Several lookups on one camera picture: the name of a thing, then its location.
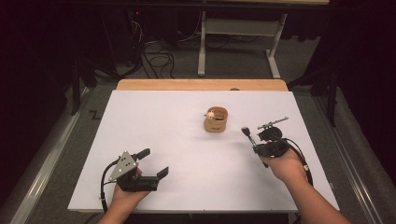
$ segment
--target white table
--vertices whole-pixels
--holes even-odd
[[[204,113],[213,105],[229,112],[224,133],[204,130]],[[151,155],[139,167],[169,175],[136,208],[136,213],[296,212],[282,182],[264,168],[241,127],[255,133],[269,121],[302,149],[315,188],[338,205],[310,140],[292,92],[287,91],[113,91],[93,141],[69,210],[102,211],[100,179],[123,151],[144,148]],[[111,202],[114,185],[106,185]]]

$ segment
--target black cable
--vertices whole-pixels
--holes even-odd
[[[100,200],[102,201],[102,207],[103,207],[103,211],[106,213],[107,212],[107,203],[106,203],[106,197],[105,197],[105,177],[106,177],[106,173],[108,171],[108,169],[110,169],[113,165],[117,164],[117,162],[119,162],[119,160],[113,161],[111,162],[106,169],[103,171],[103,175],[102,175],[102,180],[100,182]]]
[[[197,37],[200,37],[200,35],[196,35],[196,36],[191,37],[190,39],[186,39],[186,40],[179,40],[178,44],[187,46],[187,47],[199,46],[201,44],[201,39],[197,39]]]
[[[146,52],[146,48],[149,46],[153,46],[153,45],[157,45],[160,46],[160,49],[155,50],[153,52]],[[152,43],[149,45],[146,45],[145,47],[145,52],[143,53],[143,56],[146,59],[146,62],[148,63],[148,65],[150,66],[151,70],[153,71],[154,75],[156,78],[163,78],[163,69],[168,66],[169,64],[171,64],[171,70],[169,72],[169,75],[171,78],[175,78],[173,76],[173,70],[175,68],[175,58],[173,56],[173,54],[171,53],[162,53],[163,51],[163,45],[159,44],[159,43]],[[155,64],[154,61],[158,60],[158,59],[165,59],[165,63],[160,63],[160,64]],[[158,73],[155,68],[161,68],[160,72]],[[145,72],[147,74],[147,76],[149,76],[148,71],[146,70],[146,67],[144,67]]]
[[[106,182],[105,184],[103,184],[103,185],[107,185],[107,184],[114,184],[114,183],[117,183],[117,181],[108,181],[108,182]]]
[[[146,77],[147,77],[148,79],[150,79],[151,77],[149,76],[148,70],[146,70],[145,65],[142,64],[142,67],[143,67],[143,70],[144,70],[145,73],[146,73]]]
[[[225,46],[227,46],[227,44],[228,44],[228,42],[230,41],[230,38],[226,35],[225,37],[225,43],[223,43],[222,45],[220,45],[220,46],[218,46],[218,47],[211,47],[211,46],[209,46],[209,44],[206,44],[206,46],[208,47],[208,48],[210,48],[210,49],[222,49],[222,48],[224,48]]]
[[[188,41],[188,40],[194,39],[194,38],[197,37],[197,36],[200,36],[200,35],[196,35],[196,33],[197,33],[198,28],[199,28],[199,25],[200,25],[201,23],[202,23],[202,11],[199,12],[198,21],[197,21],[197,24],[196,24],[196,26],[195,26],[194,31],[192,32],[192,35],[190,35],[189,37],[187,37],[187,38],[185,38],[185,39],[178,40],[178,42],[179,42],[179,43],[182,43],[183,41]]]
[[[88,224],[94,217],[97,217],[99,213],[92,214],[87,220],[85,220],[84,224]]]
[[[91,59],[84,58],[84,60],[85,60],[87,63],[91,64],[93,67],[98,68],[99,70],[103,71],[104,73],[106,73],[107,75],[113,77],[113,78],[116,79],[116,80],[122,80],[122,79],[126,78],[127,76],[129,76],[129,75],[135,73],[135,72],[136,72],[137,70],[139,70],[139,68],[142,66],[142,60],[141,60],[141,59],[138,59],[137,62],[134,64],[134,67],[133,67],[131,70],[129,70],[129,71],[127,71],[126,73],[120,75],[120,74],[118,74],[117,72],[115,72],[115,71],[113,71],[113,70],[111,70],[111,69],[107,69],[107,68],[105,68],[104,66],[102,66],[101,64],[96,63],[96,62],[94,62],[94,61],[91,60]],[[100,78],[106,79],[106,77],[103,77],[103,76],[101,76],[101,75],[98,75],[98,74],[95,74],[95,75],[98,76],[98,77],[100,77]]]
[[[286,145],[288,145],[288,146],[290,147],[290,149],[293,150],[293,151],[296,153],[296,155],[297,155],[298,158],[300,159],[300,162],[303,164],[303,167],[304,167],[304,170],[305,170],[305,173],[306,173],[306,179],[307,179],[308,183],[309,183],[312,187],[314,187],[314,180],[313,180],[313,178],[312,178],[311,170],[309,169],[308,163],[307,163],[306,160],[305,160],[305,157],[304,157],[303,152],[300,150],[300,148],[297,146],[297,144],[296,144],[295,142],[293,142],[293,141],[290,140],[294,145],[297,146],[297,148],[299,148],[300,151],[297,150],[294,146],[292,146],[292,145],[288,142],[289,139],[285,138],[285,139],[286,139],[286,141],[285,141],[285,140],[283,140],[282,138],[280,138],[280,137],[278,137],[278,136],[275,136],[275,135],[271,135],[271,136],[273,136],[274,138],[276,138],[276,139],[278,139],[279,141],[281,141],[281,142],[285,143]]]
[[[242,40],[242,39],[234,39],[233,36],[239,36],[239,35],[230,35],[229,39],[235,43],[253,43],[257,40],[264,38],[264,35],[251,35],[253,37],[251,40]]]

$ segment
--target wire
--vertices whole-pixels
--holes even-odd
[[[187,47],[199,46],[201,44],[201,41],[200,41],[200,39],[196,39],[199,36],[200,35],[196,35],[190,39],[185,39],[183,41],[180,41],[179,44],[183,45],[183,46],[187,46]]]
[[[97,217],[99,213],[92,214],[87,220],[85,220],[84,224],[88,224],[94,217]]]
[[[102,175],[102,180],[100,182],[100,199],[102,201],[102,207],[103,207],[103,211],[106,213],[107,212],[107,203],[106,203],[106,196],[105,196],[105,177],[106,177],[106,173],[108,171],[108,169],[110,169],[113,165],[117,164],[117,162],[119,161],[119,159],[117,159],[116,161],[111,162],[106,169],[103,171],[103,175]]]
[[[254,35],[254,36],[251,35],[253,37],[251,40],[242,40],[242,39],[235,39],[235,38],[233,38],[233,36],[240,36],[240,35],[230,35],[230,37],[229,37],[230,40],[232,40],[233,42],[236,42],[236,43],[253,43],[257,40],[264,38],[264,35]]]
[[[134,28],[134,30],[132,32],[132,36],[130,36],[132,44],[134,44],[134,36],[136,35],[137,29],[139,30],[139,39],[136,42],[138,44],[142,40],[142,35],[143,35],[142,27],[136,21],[130,21],[130,23],[131,23],[131,28],[132,29]]]
[[[302,157],[303,157],[304,160],[305,160],[305,156],[304,156],[303,152],[301,151],[300,147],[299,147],[295,142],[293,142],[292,140],[290,140],[289,138],[285,138],[285,139],[286,139],[287,141],[289,141],[289,142],[292,142],[292,143],[298,148],[298,150],[300,151]]]
[[[152,52],[147,52],[148,48],[151,46],[159,46],[159,49],[156,49]],[[147,64],[150,66],[152,72],[154,73],[156,78],[164,78],[163,77],[163,69],[167,67],[168,65],[171,66],[171,69],[169,71],[169,76],[171,78],[175,78],[173,76],[173,70],[175,68],[175,58],[173,54],[171,53],[162,53],[163,51],[163,45],[159,42],[151,42],[146,44],[145,46],[145,52],[143,52],[143,56],[146,59]],[[144,70],[146,72],[146,75],[149,78],[149,73],[146,70],[146,67],[144,67]]]
[[[230,38],[229,38],[228,35],[208,35],[208,37],[209,38],[211,37],[212,39],[215,39],[215,41],[216,41],[216,38],[219,40],[219,37],[222,37],[222,39],[225,39],[225,42],[223,44],[221,44],[220,46],[218,46],[218,47],[212,47],[212,46],[209,46],[209,44],[206,44],[206,46],[208,48],[210,48],[210,49],[222,49],[225,46],[227,46],[229,41],[230,41]]]
[[[109,69],[103,67],[102,65],[100,65],[100,64],[98,64],[98,63],[96,63],[96,62],[94,62],[94,61],[92,61],[92,60],[90,60],[90,59],[85,59],[85,60],[86,60],[88,63],[90,63],[90,64],[92,64],[93,66],[97,67],[99,70],[103,71],[104,73],[106,73],[107,75],[111,76],[112,78],[114,78],[114,79],[116,79],[116,80],[122,80],[122,79],[126,78],[127,76],[129,76],[129,75],[135,73],[135,72],[136,72],[137,70],[139,70],[139,68],[142,66],[142,59],[139,58],[139,59],[137,60],[136,64],[134,65],[134,67],[133,67],[131,70],[129,70],[128,72],[126,72],[126,73],[124,73],[124,74],[119,74],[119,73],[117,73],[116,71],[109,70]],[[100,78],[103,78],[103,79],[110,79],[109,77],[104,77],[104,76],[101,76],[101,75],[99,75],[99,74],[97,74],[97,73],[95,73],[95,75],[96,75],[97,77],[100,77]]]
[[[286,145],[288,145],[291,148],[291,150],[293,150],[296,153],[296,155],[300,159],[300,162],[303,164],[303,167],[304,167],[304,170],[305,170],[305,173],[306,173],[306,179],[308,180],[308,183],[311,186],[314,186],[314,180],[312,178],[311,170],[309,169],[308,163],[305,160],[303,152],[300,150],[300,148],[297,146],[297,144],[290,140],[294,145],[297,146],[297,148],[299,148],[298,150],[288,142],[288,140],[289,140],[288,138],[284,138],[286,140],[285,141],[283,138],[280,138],[278,136],[275,136],[275,135],[272,135],[272,134],[271,134],[271,136],[273,136],[274,138],[276,138],[279,141],[281,141],[281,142],[285,143]]]
[[[197,22],[197,25],[195,26],[194,32],[192,32],[192,35],[190,35],[189,37],[187,37],[185,39],[181,39],[181,40],[178,40],[178,41],[179,42],[184,42],[184,41],[191,40],[191,39],[194,39],[195,37],[199,36],[196,33],[198,31],[199,24],[201,23],[201,19],[202,19],[202,11],[200,11],[200,13],[199,13],[198,22]]]
[[[117,183],[117,181],[108,181],[108,182],[106,182],[105,184],[103,184],[103,185],[107,185],[107,184],[115,184],[115,183]]]

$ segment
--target table leg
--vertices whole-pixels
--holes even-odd
[[[72,108],[72,116],[75,116],[80,105],[80,98],[79,98],[79,77],[77,71],[77,61],[74,61],[72,65],[72,87],[73,87],[73,108]]]
[[[205,36],[206,36],[206,12],[203,11],[201,18],[201,47],[199,49],[198,77],[205,76],[205,61],[206,61]]]
[[[279,74],[279,71],[277,70],[276,61],[275,61],[274,56],[275,56],[277,45],[280,40],[280,36],[282,35],[283,27],[285,26],[285,21],[286,21],[287,17],[288,17],[288,14],[282,14],[282,16],[280,17],[279,25],[277,26],[276,34],[274,37],[273,46],[271,49],[268,49],[266,51],[268,63],[270,65],[270,69],[271,69],[273,78],[280,78],[280,74]]]

